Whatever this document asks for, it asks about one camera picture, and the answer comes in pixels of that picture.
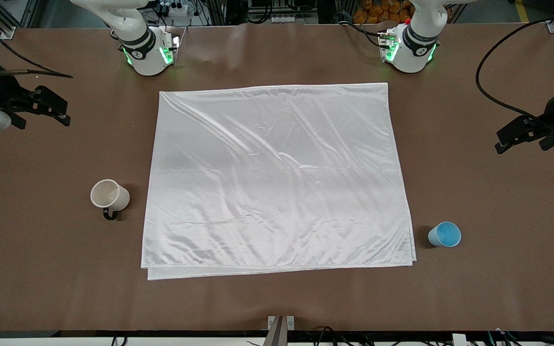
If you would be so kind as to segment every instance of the blue paper cup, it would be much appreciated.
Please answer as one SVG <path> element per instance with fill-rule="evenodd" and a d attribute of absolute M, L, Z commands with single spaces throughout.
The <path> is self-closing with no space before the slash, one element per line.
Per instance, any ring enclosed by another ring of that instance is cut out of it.
<path fill-rule="evenodd" d="M 461 241 L 461 230 L 454 223 L 444 221 L 429 231 L 428 238 L 435 246 L 453 247 Z"/>

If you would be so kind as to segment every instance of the folded fabric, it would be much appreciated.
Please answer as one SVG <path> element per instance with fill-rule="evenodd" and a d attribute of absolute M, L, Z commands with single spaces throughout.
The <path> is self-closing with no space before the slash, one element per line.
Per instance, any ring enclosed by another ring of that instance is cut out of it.
<path fill-rule="evenodd" d="M 149 280 L 414 260 L 386 84 L 160 93 Z"/>

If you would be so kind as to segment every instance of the black mug handle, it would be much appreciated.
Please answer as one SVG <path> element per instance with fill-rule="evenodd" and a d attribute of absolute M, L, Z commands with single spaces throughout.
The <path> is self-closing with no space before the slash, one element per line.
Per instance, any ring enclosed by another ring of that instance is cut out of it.
<path fill-rule="evenodd" d="M 110 221 L 116 220 L 116 219 L 117 219 L 117 215 L 119 215 L 119 212 L 113 211 L 113 215 L 110 216 L 110 215 L 108 214 L 108 208 L 104 208 L 104 219 L 107 219 L 107 220 L 110 220 Z"/>

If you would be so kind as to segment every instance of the brown table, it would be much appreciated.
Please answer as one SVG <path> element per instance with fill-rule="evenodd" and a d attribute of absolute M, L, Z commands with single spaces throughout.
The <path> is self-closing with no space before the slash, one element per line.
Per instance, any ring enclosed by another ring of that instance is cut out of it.
<path fill-rule="evenodd" d="M 340 26 L 191 28 L 178 66 L 135 73 L 106 29 L 19 29 L 14 48 L 74 79 L 22 76 L 69 101 L 70 127 L 27 114 L 0 132 L 0 330 L 266 327 L 554 330 L 554 149 L 497 155 L 495 131 L 516 114 L 474 84 L 484 53 L 516 25 L 449 25 L 421 73 L 382 65 L 363 35 Z M 4 49 L 0 63 L 21 68 Z M 519 33 L 490 58 L 489 92 L 540 112 L 554 95 L 554 35 Z M 415 228 L 413 267 L 147 281 L 140 269 L 160 90 L 388 82 Z M 88 193 L 121 182 L 132 202 L 103 219 Z M 453 221 L 453 249 L 425 232 Z"/>

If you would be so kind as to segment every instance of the white mug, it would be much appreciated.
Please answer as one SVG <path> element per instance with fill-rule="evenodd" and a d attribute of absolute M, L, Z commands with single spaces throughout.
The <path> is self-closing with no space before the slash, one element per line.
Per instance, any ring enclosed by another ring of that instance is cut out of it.
<path fill-rule="evenodd" d="M 103 208 L 105 219 L 116 220 L 119 211 L 129 203 L 129 191 L 112 179 L 104 179 L 93 185 L 91 202 L 97 208 Z"/>

